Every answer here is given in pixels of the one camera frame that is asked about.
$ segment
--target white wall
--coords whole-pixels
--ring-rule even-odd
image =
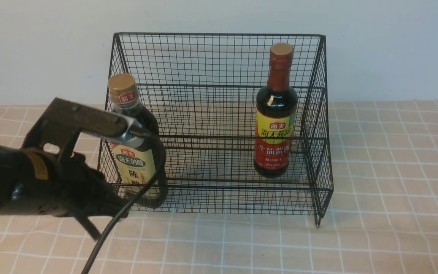
[[[103,102],[119,31],[320,33],[331,101],[438,99],[438,1],[0,0],[0,104]]]

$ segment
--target soy sauce bottle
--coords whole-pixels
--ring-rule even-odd
[[[294,48],[278,43],[270,49],[268,83],[256,97],[256,137],[292,137],[298,96],[290,87],[290,67]],[[288,168],[292,141],[288,139],[256,139],[254,168],[267,178],[283,175]]]
[[[158,135],[158,123],[139,100],[140,92],[134,77],[127,73],[117,74],[108,80],[109,99],[113,103],[115,113],[133,117],[153,134]],[[138,148],[111,144],[113,160],[118,166],[122,183],[127,185],[125,197],[131,197],[146,184],[156,171],[156,166],[162,155],[159,155],[155,145],[149,139]],[[157,181],[141,197],[137,204],[149,208],[160,207],[167,197],[168,188],[165,171],[158,174]]]

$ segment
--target wire mesh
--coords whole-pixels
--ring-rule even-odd
[[[269,50],[277,42],[294,46],[290,85],[299,104],[289,168],[268,179],[252,164],[254,121],[256,94],[267,82]],[[333,191],[326,62],[320,35],[115,33],[109,77],[136,78],[167,148],[169,191],[156,210],[309,214],[320,221]],[[106,142],[98,168],[122,194]]]

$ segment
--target black power cord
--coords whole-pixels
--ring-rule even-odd
[[[165,159],[167,155],[165,152],[165,147],[163,146],[162,142],[160,142],[160,139],[156,135],[152,134],[151,132],[149,132],[144,128],[140,128],[139,132],[133,131],[132,134],[135,135],[136,137],[144,137],[144,138],[152,139],[153,142],[158,146],[158,150],[161,151],[162,157],[160,159],[158,167],[155,170],[155,174],[153,174],[151,179],[148,180],[146,185],[144,185],[143,188],[135,196],[133,196],[132,199],[130,199],[128,203],[116,214],[116,216],[112,218],[112,220],[108,223],[108,225],[106,225],[101,236],[97,240],[94,249],[89,255],[89,258],[87,259],[86,265],[82,269],[81,274],[89,273],[92,264],[94,264],[94,261],[96,260],[96,257],[99,254],[99,251],[101,250],[104,241],[111,233],[111,230],[113,230],[114,226],[119,222],[121,217],[125,213],[127,213],[127,211],[133,206],[133,204],[136,203],[150,189],[151,185],[153,185],[153,183],[157,180],[158,174],[165,168]]]

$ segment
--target bottle cap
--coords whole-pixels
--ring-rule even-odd
[[[138,104],[140,92],[131,74],[116,74],[108,80],[109,99],[119,108],[130,108]]]
[[[270,48],[270,66],[273,69],[289,69],[294,59],[294,47],[287,43],[274,44]]]

